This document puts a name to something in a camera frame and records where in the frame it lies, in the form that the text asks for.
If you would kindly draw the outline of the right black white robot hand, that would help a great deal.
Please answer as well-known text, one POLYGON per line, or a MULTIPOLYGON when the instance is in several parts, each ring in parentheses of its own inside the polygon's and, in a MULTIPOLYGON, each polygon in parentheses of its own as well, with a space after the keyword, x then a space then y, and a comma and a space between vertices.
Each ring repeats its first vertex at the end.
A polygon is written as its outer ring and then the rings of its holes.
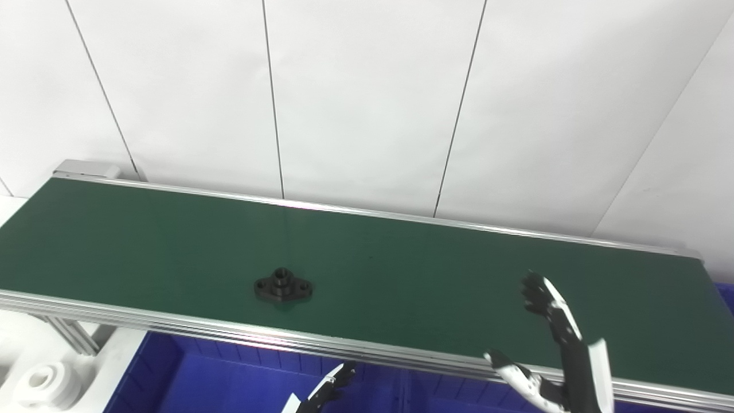
POLYGON ((485 351, 493 371, 543 412, 614 412, 615 397, 606 341, 587 344, 571 308, 550 279, 529 271, 522 279, 525 308, 548 322, 559 346, 564 381, 555 384, 500 350, 485 351))

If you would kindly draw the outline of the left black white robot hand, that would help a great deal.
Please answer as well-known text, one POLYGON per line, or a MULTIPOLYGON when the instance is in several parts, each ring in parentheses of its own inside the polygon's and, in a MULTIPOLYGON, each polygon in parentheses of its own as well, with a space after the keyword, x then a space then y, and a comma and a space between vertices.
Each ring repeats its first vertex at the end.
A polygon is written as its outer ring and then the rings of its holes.
POLYGON ((338 364, 325 374, 304 400, 291 393, 281 412, 322 412, 328 402, 340 398, 341 389, 348 386, 356 374, 356 365, 354 361, 338 364))

